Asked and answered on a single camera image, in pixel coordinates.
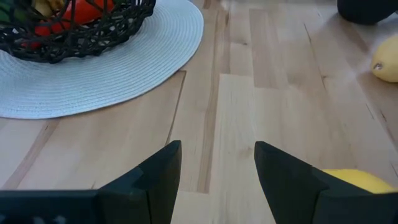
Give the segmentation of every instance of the black wicker basket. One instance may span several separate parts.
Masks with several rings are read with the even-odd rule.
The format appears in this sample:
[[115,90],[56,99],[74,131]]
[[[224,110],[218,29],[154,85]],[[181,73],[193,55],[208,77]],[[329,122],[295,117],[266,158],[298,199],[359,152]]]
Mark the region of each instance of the black wicker basket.
[[137,33],[154,7],[155,0],[0,0],[0,49],[49,63],[100,55]]

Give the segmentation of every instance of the black object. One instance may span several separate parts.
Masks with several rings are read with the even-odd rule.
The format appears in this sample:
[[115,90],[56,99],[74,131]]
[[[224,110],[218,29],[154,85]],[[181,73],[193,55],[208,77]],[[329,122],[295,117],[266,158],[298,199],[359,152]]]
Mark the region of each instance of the black object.
[[[75,13],[70,20],[62,18],[67,7],[76,6],[77,1],[84,0],[65,0],[63,9],[58,13],[53,11],[49,19],[29,5],[31,0],[2,0],[0,50],[23,60],[49,63],[67,57],[100,55],[136,34],[144,19],[152,15],[156,3],[156,0],[102,0],[114,1],[115,7],[109,12],[97,5],[96,0],[85,0],[99,10],[102,17],[83,25],[75,22],[78,16]],[[59,21],[70,22],[72,29],[62,26],[61,32],[48,36],[35,32],[36,27],[50,29],[56,23],[59,26]],[[40,47],[29,47],[32,43]]]
[[398,10],[398,0],[338,0],[337,9],[347,21],[373,25]]
[[254,160],[276,224],[398,223],[398,193],[372,194],[265,142]]
[[174,141],[98,190],[0,191],[0,223],[170,223],[180,168]]

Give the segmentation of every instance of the yellow fruit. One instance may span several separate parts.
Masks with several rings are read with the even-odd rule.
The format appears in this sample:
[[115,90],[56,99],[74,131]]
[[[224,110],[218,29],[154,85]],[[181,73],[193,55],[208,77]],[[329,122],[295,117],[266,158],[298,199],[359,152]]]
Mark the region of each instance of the yellow fruit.
[[398,35],[384,41],[373,55],[373,74],[387,82],[398,82]]
[[378,177],[373,176],[367,172],[354,169],[341,169],[341,170],[322,170],[333,177],[339,178],[345,182],[355,185],[359,188],[367,190],[374,194],[383,194],[388,192],[395,192],[398,189],[394,189],[389,184],[384,182]]

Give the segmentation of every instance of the white placemat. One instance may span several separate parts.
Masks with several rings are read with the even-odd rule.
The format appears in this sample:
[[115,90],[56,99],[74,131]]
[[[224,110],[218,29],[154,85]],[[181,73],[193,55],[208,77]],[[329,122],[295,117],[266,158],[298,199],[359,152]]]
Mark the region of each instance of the white placemat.
[[54,118],[142,95],[192,57],[203,26],[203,16],[191,2],[158,0],[135,36],[99,57],[51,65],[0,51],[0,116]]

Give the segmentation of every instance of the wooden floor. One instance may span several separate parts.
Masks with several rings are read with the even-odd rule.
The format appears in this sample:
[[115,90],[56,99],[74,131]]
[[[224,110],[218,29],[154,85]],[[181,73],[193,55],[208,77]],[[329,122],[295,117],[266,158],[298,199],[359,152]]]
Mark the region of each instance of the wooden floor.
[[67,118],[0,119],[0,187],[98,188],[173,139],[183,143],[173,223],[274,223],[257,140],[398,187],[398,85],[369,72],[398,16],[363,27],[342,20],[334,0],[194,3],[201,46],[155,90]]

